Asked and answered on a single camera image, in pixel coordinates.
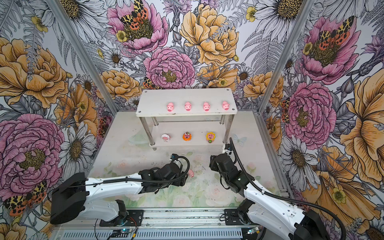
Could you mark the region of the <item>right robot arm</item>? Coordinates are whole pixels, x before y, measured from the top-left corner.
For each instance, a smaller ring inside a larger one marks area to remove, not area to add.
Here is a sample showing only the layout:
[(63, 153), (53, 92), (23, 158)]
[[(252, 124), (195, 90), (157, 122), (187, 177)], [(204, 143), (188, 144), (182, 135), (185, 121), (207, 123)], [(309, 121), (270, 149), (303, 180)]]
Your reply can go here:
[(211, 156), (210, 169), (218, 172), (227, 186), (245, 200), (237, 208), (242, 223), (258, 224), (284, 240), (329, 240), (321, 217), (284, 200), (268, 196), (268, 190), (253, 177), (238, 170), (228, 154)]

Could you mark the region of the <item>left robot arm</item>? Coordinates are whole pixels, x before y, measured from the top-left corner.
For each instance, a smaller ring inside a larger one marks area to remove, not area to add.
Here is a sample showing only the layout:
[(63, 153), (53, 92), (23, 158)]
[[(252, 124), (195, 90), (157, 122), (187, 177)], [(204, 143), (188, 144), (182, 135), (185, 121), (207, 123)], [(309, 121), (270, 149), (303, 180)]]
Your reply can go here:
[(60, 225), (75, 219), (99, 219), (121, 225), (128, 215), (124, 202), (108, 202), (107, 198), (157, 193), (169, 186), (182, 187), (189, 170), (190, 166), (184, 170), (182, 165), (170, 162), (162, 168), (124, 177), (97, 179), (77, 173), (53, 190), (50, 223)]

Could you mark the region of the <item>white two-tier shelf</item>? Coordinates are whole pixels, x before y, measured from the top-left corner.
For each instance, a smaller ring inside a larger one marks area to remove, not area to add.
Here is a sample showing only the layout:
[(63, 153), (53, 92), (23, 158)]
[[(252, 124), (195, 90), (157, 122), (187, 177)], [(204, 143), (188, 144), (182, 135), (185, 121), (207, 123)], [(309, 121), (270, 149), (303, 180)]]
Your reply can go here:
[(136, 116), (156, 149), (226, 144), (237, 112), (230, 88), (145, 90)]

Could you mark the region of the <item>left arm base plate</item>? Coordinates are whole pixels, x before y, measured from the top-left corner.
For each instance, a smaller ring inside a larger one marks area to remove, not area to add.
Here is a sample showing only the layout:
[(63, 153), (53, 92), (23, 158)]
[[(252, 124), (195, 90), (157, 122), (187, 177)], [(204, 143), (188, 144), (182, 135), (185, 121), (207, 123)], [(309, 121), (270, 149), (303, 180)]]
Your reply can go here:
[(127, 210), (126, 214), (106, 222), (101, 220), (100, 227), (140, 227), (142, 225), (144, 210)]

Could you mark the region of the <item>pink bear yellow flower toy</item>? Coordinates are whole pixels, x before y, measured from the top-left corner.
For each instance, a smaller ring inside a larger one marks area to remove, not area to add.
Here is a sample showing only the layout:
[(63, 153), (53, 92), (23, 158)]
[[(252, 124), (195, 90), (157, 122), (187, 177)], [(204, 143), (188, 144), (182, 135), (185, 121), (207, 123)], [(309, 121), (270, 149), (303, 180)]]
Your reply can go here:
[(213, 143), (215, 141), (216, 135), (213, 132), (208, 132), (206, 134), (206, 140), (209, 144)]

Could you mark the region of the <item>right aluminium corner post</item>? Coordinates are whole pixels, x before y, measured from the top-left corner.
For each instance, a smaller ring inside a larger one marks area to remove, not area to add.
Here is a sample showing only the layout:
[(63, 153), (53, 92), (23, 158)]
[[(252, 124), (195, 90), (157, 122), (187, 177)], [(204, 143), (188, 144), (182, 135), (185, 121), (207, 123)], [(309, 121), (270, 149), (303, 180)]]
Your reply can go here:
[(294, 27), (289, 34), (287, 38), (287, 42), (283, 48), (283, 51), (279, 57), (279, 60), (277, 62), (277, 65), (273, 71), (273, 74), (271, 76), (271, 80), (269, 85), (266, 88), (266, 92), (264, 93), (262, 97), (262, 101), (260, 103), (260, 106), (258, 108), (258, 114), (261, 115), (266, 108), (267, 103), (269, 102), (272, 93), (278, 84), (279, 78), (281, 76), (281, 73), (283, 71), (283, 68), (285, 66), (285, 63), (287, 62), (290, 52), (294, 47), (294, 44), (296, 43), (299, 34), (301, 33), (302, 29), (305, 27), (306, 21), (309, 18), (310, 12), (314, 6), (314, 1), (303, 1), (302, 7), (299, 11), (299, 14), (297, 16), (296, 22), (294, 24)]

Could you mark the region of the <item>pink bear orange donut toy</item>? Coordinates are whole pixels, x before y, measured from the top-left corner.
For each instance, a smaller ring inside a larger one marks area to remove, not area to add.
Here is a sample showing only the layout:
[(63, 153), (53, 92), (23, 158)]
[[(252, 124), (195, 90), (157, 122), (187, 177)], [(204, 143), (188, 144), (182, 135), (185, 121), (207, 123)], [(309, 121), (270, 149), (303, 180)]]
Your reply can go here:
[(190, 141), (192, 139), (192, 135), (191, 135), (191, 133), (189, 133), (189, 132), (185, 132), (185, 133), (183, 133), (183, 140), (184, 141)]

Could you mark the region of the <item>white hooded pink doll toy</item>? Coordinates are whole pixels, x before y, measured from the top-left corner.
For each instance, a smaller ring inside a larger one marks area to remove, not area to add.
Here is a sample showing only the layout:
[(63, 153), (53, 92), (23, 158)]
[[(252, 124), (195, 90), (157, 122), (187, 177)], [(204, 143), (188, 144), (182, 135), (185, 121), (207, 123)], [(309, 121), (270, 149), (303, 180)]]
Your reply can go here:
[(161, 135), (161, 139), (164, 141), (164, 142), (169, 142), (171, 140), (171, 137), (168, 135), (168, 134), (162, 134)]

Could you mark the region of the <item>pink pig toy pair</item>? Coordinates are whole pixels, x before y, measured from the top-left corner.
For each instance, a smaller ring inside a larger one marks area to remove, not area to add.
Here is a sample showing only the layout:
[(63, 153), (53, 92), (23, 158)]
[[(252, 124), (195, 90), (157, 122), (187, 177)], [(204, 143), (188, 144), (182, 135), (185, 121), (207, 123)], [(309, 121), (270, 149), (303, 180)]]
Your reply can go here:
[(172, 112), (174, 110), (174, 104), (173, 103), (168, 103), (167, 104), (167, 111)]

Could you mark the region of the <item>pink pig toy front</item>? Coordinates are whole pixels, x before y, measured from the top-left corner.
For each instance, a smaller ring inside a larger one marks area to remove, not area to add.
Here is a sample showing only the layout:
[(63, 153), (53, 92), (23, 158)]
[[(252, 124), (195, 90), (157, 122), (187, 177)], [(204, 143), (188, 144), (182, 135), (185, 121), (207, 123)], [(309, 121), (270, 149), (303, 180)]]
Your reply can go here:
[(210, 110), (210, 104), (208, 102), (204, 102), (203, 104), (203, 109), (204, 111), (208, 112)]

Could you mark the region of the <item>aluminium corner post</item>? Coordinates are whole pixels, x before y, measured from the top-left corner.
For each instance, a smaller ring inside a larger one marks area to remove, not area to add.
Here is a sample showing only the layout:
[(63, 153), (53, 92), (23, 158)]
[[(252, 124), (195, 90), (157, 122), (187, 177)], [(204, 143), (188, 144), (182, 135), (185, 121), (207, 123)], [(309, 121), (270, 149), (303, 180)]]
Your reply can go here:
[(56, 17), (59, 25), (63, 28), (65, 34), (69, 37), (69, 40), (71, 41), (72, 46), (74, 47), (80, 59), (82, 60), (82, 63), (85, 65), (89, 75), (92, 77), (93, 81), (95, 82), (106, 104), (110, 108), (112, 115), (115, 116), (119, 111), (119, 107), (115, 104), (113, 98), (108, 92), (101, 76), (99, 75), (99, 72), (96, 66), (92, 62), (91, 57), (89, 56), (85, 46), (81, 41), (81, 38), (75, 31), (75, 28), (73, 27), (69, 17), (67, 16), (63, 6), (61, 5), (61, 2), (48, 1), (47, 4), (50, 10), (53, 12), (54, 16)]
[(287, 42), (283, 48), (283, 51), (279, 57), (279, 60), (277, 62), (277, 65), (273, 71), (273, 74), (271, 76), (271, 80), (269, 85), (266, 88), (266, 92), (264, 93), (262, 97), (262, 101), (260, 103), (260, 106), (258, 108), (258, 114), (261, 115), (266, 108), (267, 103), (269, 102), (272, 93), (278, 84), (279, 78), (281, 76), (281, 73), (283, 71), (283, 68), (285, 66), (285, 63), (287, 62), (290, 52), (294, 47), (294, 44), (296, 43), (299, 34), (301, 33), (302, 29), (305, 27), (306, 21), (309, 18), (310, 12), (314, 6), (314, 1), (303, 1), (302, 7), (299, 11), (299, 14), (297, 16), (296, 22), (294, 24), (294, 27), (289, 34), (287, 38)]

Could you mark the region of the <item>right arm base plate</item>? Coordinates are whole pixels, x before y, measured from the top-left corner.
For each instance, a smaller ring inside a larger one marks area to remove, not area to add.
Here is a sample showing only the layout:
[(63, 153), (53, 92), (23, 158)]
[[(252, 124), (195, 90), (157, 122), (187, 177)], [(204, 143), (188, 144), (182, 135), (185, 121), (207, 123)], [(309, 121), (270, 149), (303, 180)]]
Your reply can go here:
[(224, 209), (224, 217), (226, 226), (245, 226), (250, 224), (247, 214), (237, 209)]

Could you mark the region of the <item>aluminium front rail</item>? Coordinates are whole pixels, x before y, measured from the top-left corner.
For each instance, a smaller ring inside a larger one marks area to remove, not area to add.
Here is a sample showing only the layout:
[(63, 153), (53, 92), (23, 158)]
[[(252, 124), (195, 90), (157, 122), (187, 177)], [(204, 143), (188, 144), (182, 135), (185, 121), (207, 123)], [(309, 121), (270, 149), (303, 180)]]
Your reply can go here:
[[(144, 208), (141, 229), (176, 229), (176, 228), (214, 228), (230, 227), (225, 224), (224, 209), (236, 208)], [(74, 219), (59, 224), (60, 227), (80, 227), (93, 225), (96, 228), (127, 228), (100, 227), (101, 218)], [(245, 226), (263, 225), (259, 220), (251, 220)]]

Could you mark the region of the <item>left aluminium corner post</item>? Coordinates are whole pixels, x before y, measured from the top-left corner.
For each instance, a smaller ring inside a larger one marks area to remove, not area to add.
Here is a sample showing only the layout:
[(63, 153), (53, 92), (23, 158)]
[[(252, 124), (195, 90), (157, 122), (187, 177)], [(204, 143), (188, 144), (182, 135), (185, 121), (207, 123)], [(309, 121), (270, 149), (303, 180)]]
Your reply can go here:
[(48, 1), (47, 4), (50, 10), (53, 12), (54, 16), (56, 17), (59, 25), (63, 28), (65, 34), (69, 37), (69, 40), (71, 41), (72, 46), (74, 47), (80, 59), (82, 60), (82, 63), (85, 65), (89, 75), (92, 77), (93, 81), (95, 82), (106, 104), (110, 108), (112, 115), (115, 116), (119, 111), (119, 107), (115, 104), (113, 98), (108, 92), (101, 76), (99, 75), (99, 72), (96, 66), (92, 62), (91, 57), (89, 56), (85, 46), (81, 41), (81, 38), (75, 31), (75, 28), (73, 27), (69, 17), (67, 16), (63, 6), (61, 5), (61, 2)]

